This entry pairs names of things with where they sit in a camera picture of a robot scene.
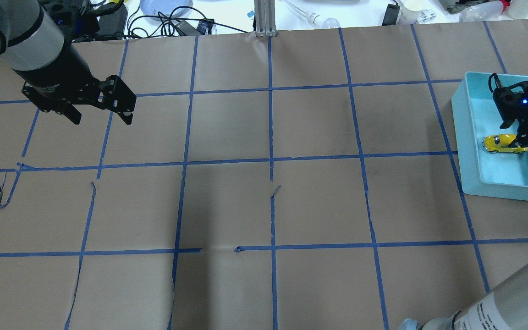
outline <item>toy car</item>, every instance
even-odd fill
[[[509,148],[509,144],[516,138],[515,134],[498,134],[486,136],[482,141],[484,149],[490,153],[524,153],[528,148]]]

